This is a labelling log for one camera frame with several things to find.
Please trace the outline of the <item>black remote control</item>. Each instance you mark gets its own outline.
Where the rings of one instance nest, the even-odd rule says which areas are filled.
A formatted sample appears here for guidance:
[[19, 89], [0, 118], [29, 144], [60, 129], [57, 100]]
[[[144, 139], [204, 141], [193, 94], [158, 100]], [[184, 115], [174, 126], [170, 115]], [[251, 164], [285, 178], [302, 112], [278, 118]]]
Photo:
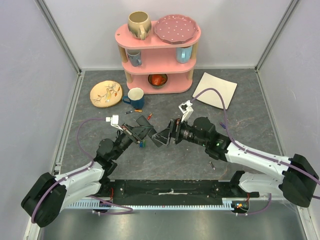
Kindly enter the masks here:
[[163, 144], [160, 143], [159, 141], [155, 140], [153, 138], [153, 135], [157, 133], [157, 131], [154, 129], [154, 127], [149, 123], [149, 121], [142, 115], [139, 118], [136, 119], [136, 122], [140, 125], [140, 126], [151, 126], [151, 129], [149, 131], [149, 133], [147, 134], [147, 136], [152, 140], [152, 142], [158, 147], [160, 148]]

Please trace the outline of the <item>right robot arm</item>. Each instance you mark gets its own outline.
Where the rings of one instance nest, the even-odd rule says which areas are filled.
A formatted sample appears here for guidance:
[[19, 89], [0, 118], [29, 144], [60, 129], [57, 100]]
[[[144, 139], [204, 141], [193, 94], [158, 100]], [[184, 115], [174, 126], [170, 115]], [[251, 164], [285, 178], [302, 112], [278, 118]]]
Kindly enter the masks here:
[[172, 119], [167, 128], [155, 133], [152, 139], [163, 145], [188, 141], [205, 148], [205, 153], [215, 160], [247, 166], [262, 175], [236, 173], [235, 181], [229, 184], [229, 191], [235, 197], [245, 192], [267, 193], [283, 196], [289, 202], [307, 208], [319, 183], [319, 176], [300, 155], [293, 157], [266, 153], [231, 140], [216, 131], [207, 117], [198, 117], [193, 125], [180, 119]]

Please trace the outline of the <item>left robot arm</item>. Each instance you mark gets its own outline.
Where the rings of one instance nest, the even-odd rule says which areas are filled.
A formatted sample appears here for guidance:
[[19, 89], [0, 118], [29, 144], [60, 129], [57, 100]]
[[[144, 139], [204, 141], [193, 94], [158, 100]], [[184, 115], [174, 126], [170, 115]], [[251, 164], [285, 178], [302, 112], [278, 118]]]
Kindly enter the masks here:
[[117, 167], [115, 161], [130, 144], [139, 144], [151, 130], [149, 122], [139, 126], [123, 124], [118, 127], [115, 140], [105, 138], [99, 142], [96, 156], [85, 166], [59, 175], [42, 174], [21, 201], [31, 223], [46, 227], [70, 204], [95, 194], [106, 196], [110, 191], [108, 176]]

